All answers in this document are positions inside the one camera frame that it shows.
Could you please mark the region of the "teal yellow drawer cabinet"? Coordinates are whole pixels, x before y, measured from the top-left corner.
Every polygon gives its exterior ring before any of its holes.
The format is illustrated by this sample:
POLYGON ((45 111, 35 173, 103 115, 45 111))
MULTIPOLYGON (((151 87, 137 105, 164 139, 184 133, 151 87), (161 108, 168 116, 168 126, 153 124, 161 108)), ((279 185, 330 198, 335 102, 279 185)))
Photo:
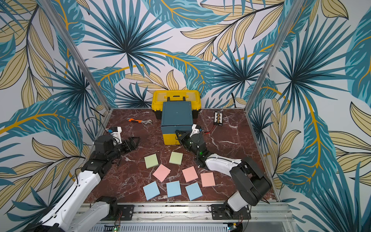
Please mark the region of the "teal yellow drawer cabinet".
POLYGON ((165 145, 179 145, 175 131, 191 131, 192 125, 191 102, 167 101, 163 104, 161 131, 165 145))

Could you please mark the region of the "green sticky note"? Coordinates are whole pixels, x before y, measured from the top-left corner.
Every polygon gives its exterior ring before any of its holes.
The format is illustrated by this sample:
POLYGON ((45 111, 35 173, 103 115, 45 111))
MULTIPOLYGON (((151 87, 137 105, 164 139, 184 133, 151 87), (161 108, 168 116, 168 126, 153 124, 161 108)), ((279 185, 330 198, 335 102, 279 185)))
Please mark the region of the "green sticky note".
POLYGON ((183 153, 172 152, 171 155, 170 155, 169 163, 176 164, 176 165, 181 165, 182 159, 183 159, 183 153))
POLYGON ((158 160, 157 160, 157 155, 152 154, 152 155, 146 156, 145 157, 145 164, 146 164, 146 169, 158 166, 159 164, 158 164, 158 160))

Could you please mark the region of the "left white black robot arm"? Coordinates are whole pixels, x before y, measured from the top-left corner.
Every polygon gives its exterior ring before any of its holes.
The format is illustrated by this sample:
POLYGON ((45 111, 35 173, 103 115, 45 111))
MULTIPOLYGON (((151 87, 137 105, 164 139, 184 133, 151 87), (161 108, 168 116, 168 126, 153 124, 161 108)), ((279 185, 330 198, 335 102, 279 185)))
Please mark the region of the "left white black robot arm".
POLYGON ((102 219, 118 220, 122 215, 115 197, 100 197, 81 216, 76 213, 123 154, 135 151, 140 137, 129 137, 120 142, 112 135, 102 135, 95 141, 91 158, 83 165, 76 181, 58 203, 38 222, 30 223, 24 232, 87 232, 102 219))

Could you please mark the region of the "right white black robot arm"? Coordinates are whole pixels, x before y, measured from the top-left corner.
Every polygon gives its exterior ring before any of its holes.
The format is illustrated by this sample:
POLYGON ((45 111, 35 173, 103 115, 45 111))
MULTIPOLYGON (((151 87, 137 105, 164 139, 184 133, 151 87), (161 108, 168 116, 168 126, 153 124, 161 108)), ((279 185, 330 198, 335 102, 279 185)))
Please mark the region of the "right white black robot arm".
POLYGON ((256 206, 271 189, 272 183, 258 164, 250 157, 231 159, 211 153, 201 132, 175 132, 177 140, 195 156, 195 162, 209 171, 232 178, 237 191, 224 204, 211 205, 214 220, 250 219, 250 206, 256 206))

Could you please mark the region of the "pink sticky note middle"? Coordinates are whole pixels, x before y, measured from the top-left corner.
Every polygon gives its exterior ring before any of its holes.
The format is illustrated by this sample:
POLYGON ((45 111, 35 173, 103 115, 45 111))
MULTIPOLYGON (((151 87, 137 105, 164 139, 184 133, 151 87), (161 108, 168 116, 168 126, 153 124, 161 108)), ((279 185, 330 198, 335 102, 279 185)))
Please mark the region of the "pink sticky note middle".
POLYGON ((198 174, 194 166, 182 170, 186 183, 198 179, 198 174))

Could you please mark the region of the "pink sticky note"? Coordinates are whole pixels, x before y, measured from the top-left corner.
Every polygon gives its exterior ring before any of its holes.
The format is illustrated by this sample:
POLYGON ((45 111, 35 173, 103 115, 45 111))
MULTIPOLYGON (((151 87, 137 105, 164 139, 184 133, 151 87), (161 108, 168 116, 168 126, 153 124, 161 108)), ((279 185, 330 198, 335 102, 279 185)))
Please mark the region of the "pink sticky note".
POLYGON ((194 166, 182 170, 186 183, 198 179, 198 174, 194 166))
POLYGON ((171 170, 165 165, 161 164, 153 173, 153 176, 160 182, 163 182, 170 174, 171 170))
POLYGON ((201 181, 203 187, 213 187, 215 186, 214 174, 211 173, 201 173, 201 181))

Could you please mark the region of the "pink sticky note left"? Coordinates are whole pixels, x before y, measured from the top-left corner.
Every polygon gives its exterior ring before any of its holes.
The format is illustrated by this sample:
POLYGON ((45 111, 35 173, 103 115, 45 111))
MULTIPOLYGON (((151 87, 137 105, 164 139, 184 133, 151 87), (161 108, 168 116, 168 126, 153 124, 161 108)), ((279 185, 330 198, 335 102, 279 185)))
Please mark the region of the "pink sticky note left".
POLYGON ((160 182, 163 182, 170 174, 171 170, 165 165, 161 164, 153 173, 153 176, 160 182))

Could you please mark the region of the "blue sticky note left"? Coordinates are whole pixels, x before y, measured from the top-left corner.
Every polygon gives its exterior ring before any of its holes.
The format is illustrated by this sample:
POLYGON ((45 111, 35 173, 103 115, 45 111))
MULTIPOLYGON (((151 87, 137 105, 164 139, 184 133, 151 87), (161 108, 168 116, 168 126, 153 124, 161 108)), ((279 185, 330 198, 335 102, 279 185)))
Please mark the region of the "blue sticky note left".
POLYGON ((144 190, 147 201, 160 195, 159 188, 155 181, 151 182, 150 184, 145 185, 143 187, 143 190, 144 190))

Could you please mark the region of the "blue sticky note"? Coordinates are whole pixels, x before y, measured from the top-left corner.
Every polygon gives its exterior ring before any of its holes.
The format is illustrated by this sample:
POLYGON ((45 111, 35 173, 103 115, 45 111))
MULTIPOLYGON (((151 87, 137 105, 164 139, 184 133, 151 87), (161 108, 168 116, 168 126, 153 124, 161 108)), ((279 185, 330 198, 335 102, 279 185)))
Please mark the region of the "blue sticky note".
POLYGON ((193 200, 203 196, 203 193, 202 193, 198 183, 190 184, 190 185, 186 186, 185 189, 186 189, 186 192, 188 194, 188 197, 189 197, 190 201, 193 201, 193 200))
POLYGON ((166 183, 166 188, 167 188, 168 198, 179 196, 182 194, 179 181, 173 181, 173 182, 166 183))
POLYGON ((151 182, 150 184, 145 185, 143 187, 143 190, 144 190, 147 201, 160 195, 159 188, 155 181, 151 182))

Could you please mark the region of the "pink sticky note right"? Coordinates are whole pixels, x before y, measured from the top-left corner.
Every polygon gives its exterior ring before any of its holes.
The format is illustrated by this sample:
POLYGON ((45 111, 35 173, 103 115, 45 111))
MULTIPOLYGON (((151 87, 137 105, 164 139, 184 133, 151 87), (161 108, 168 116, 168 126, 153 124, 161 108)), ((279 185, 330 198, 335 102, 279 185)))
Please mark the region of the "pink sticky note right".
POLYGON ((201 173, 201 181, 203 187, 213 187, 215 186, 214 174, 211 173, 201 173))

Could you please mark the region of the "blue sticky note middle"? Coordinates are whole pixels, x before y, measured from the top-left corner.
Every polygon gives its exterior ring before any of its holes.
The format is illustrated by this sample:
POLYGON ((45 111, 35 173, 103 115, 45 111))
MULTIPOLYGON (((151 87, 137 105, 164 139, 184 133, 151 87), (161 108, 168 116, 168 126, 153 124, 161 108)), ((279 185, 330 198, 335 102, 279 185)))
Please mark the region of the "blue sticky note middle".
POLYGON ((179 196, 182 194, 179 181, 173 181, 173 182, 166 183, 166 188, 167 188, 168 198, 179 196))

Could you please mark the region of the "blue sticky note right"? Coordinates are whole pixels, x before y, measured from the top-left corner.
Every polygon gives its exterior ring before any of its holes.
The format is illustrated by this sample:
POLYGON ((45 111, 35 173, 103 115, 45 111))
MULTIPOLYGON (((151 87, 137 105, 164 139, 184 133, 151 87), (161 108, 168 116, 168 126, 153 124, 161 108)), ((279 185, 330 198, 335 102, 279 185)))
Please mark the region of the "blue sticky note right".
POLYGON ((188 194, 188 197, 189 197, 190 201, 193 201, 193 200, 203 196, 203 193, 202 193, 198 183, 190 184, 190 185, 186 186, 185 189, 186 189, 186 192, 188 194))

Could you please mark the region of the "orange adjustable wrench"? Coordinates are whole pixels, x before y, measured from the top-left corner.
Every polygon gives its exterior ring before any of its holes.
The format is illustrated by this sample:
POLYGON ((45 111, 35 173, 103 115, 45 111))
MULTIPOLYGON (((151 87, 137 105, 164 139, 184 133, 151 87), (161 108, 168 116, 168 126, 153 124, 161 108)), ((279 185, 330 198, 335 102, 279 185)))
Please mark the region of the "orange adjustable wrench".
POLYGON ((140 123, 140 124, 144 124, 144 125, 148 125, 148 124, 153 123, 151 119, 149 119, 149 120, 139 120, 139 119, 127 118, 127 121, 133 122, 133 123, 140 123))

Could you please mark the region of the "black battery holder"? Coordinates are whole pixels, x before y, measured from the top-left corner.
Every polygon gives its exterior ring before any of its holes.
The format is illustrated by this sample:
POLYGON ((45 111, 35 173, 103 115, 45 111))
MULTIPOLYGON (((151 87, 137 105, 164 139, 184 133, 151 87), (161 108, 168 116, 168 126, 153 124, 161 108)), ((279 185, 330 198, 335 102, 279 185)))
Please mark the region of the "black battery holder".
POLYGON ((221 111, 214 111, 214 125, 223 125, 223 113, 221 111))

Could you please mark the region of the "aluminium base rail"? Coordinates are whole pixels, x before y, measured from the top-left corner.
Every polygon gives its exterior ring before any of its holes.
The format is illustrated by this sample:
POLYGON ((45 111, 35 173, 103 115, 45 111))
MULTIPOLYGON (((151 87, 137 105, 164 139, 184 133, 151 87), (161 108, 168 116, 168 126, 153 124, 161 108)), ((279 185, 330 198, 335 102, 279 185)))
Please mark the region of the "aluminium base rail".
POLYGON ((101 220, 92 232, 296 232, 288 204, 246 206, 230 219, 221 201, 121 203, 120 220, 101 220))

